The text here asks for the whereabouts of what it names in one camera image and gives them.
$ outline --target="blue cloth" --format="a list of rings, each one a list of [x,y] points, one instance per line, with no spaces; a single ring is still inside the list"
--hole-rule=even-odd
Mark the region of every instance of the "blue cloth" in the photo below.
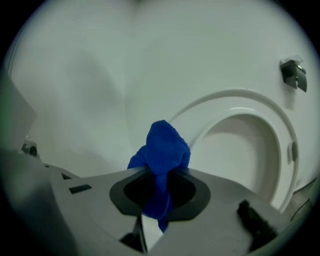
[[[130,159],[128,169],[148,166],[155,175],[155,194],[143,209],[143,213],[158,220],[159,228],[167,228],[166,214],[172,210],[167,190],[168,172],[176,167],[187,168],[190,149],[178,132],[165,120],[154,122],[146,137],[146,144]]]

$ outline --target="black clip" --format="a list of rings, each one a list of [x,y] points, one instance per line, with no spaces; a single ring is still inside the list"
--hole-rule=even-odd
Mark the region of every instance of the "black clip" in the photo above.
[[[295,89],[300,88],[307,92],[306,70],[298,65],[294,60],[289,60],[280,65],[283,82]]]

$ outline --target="cloth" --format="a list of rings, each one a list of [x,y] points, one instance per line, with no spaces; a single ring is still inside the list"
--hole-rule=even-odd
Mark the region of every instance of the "cloth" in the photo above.
[[[162,232],[168,226],[166,214],[172,210],[172,200],[167,190],[168,172],[174,168],[187,168],[190,149],[178,132],[165,120],[154,122],[146,137],[146,144],[130,159],[128,169],[148,166],[155,175],[155,194],[143,213],[158,220]]]

